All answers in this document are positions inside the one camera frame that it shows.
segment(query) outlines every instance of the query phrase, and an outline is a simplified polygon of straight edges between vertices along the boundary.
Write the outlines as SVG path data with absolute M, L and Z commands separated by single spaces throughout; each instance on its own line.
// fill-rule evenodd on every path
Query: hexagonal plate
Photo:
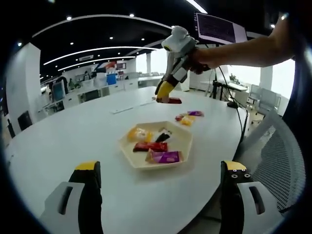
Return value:
M 129 160 L 130 164 L 139 170 L 161 169 L 167 167 L 174 167 L 184 163 L 189 158 L 191 145 L 193 141 L 193 135 L 190 131 L 184 129 L 182 126 L 178 126 L 174 123 L 164 122 L 152 122 L 152 123 L 140 123 L 135 127 L 146 129 L 152 132 L 158 132 L 161 128 L 166 128 L 172 132 L 172 137 L 168 140 L 168 151 L 181 151 L 183 160 L 176 163 L 158 163 L 151 164 L 145 161 L 147 152 L 133 152 L 133 148 L 136 142 L 129 142 L 127 139 L 128 133 L 126 133 L 120 140 L 119 145 Z

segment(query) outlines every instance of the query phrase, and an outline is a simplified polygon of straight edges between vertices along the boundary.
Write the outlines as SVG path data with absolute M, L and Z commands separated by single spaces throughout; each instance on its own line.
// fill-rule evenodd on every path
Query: office desk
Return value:
M 232 160 L 241 130 L 237 112 L 225 102 L 173 91 L 181 105 L 152 103 L 155 87 L 94 99 L 58 112 L 18 134 L 6 152 L 9 168 L 27 207 L 39 217 L 44 201 L 68 181 L 82 162 L 101 162 L 101 220 L 106 234 L 176 234 L 206 205 L 220 184 L 220 162 Z M 118 114 L 115 108 L 137 107 Z M 137 171 L 117 140 L 140 122 L 172 121 L 200 110 L 189 129 L 193 145 L 187 163 L 170 169 Z M 246 112 L 238 109 L 242 122 Z

